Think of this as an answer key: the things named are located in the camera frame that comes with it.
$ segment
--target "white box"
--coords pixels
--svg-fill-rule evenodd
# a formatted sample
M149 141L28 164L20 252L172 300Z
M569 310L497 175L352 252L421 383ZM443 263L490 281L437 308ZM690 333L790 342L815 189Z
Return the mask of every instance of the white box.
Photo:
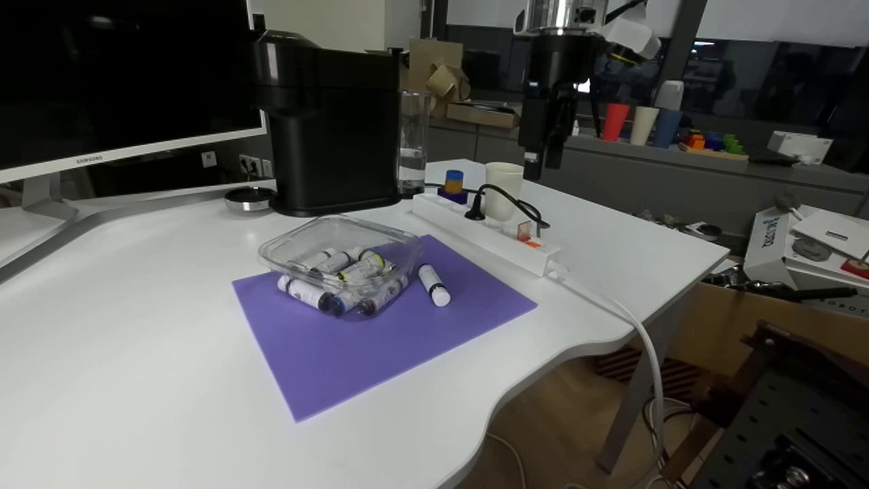
M798 164L806 164L806 166L821 166L832 145L835 140L819 140L815 133L789 133L789 130L774 130L768 140L771 152L797 157Z
M793 292L819 292L819 288L858 288L854 300L836 300L836 305L868 305L869 281L843 273L846 255L832 252L825 262L809 262L793 252L798 220L779 209L763 209L756 214L751 250L745 255L745 276L751 281L763 281L771 286L789 286Z
M809 238L835 247L836 252L865 262L869 255L869 224L836 214L815 206L798 209L804 217L793 225L793 233Z

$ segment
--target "red cup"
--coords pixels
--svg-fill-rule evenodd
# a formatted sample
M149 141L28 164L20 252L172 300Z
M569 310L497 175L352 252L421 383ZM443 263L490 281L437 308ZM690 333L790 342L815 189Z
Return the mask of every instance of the red cup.
M627 114L630 114L627 104L608 104L600 140L620 141Z

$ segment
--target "power strip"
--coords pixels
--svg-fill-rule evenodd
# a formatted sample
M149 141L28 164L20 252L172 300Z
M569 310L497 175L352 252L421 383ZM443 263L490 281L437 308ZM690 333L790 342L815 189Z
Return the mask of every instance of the power strip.
M553 247L546 243L538 243L532 247L479 220L467 220L464 206L456 206L432 193L415 195L411 201L411 214L538 278L546 278L550 262L561 252L561 247Z

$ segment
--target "green object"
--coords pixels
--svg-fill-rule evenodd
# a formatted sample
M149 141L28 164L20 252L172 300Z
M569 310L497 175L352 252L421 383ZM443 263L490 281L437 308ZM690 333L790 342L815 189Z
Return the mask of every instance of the green object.
M740 145L737 133L726 133L724 145L726 145L726 152L745 156L745 148Z

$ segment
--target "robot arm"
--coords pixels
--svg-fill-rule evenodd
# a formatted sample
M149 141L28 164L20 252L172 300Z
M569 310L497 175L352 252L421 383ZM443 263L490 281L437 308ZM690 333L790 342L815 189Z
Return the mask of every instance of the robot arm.
M528 180L542 180L543 166L561 168L576 121L580 84L592 77L604 53L627 65L657 54L660 41L645 16L645 0L630 0L611 15L608 0L528 0L517 23L517 36L532 39L520 125Z

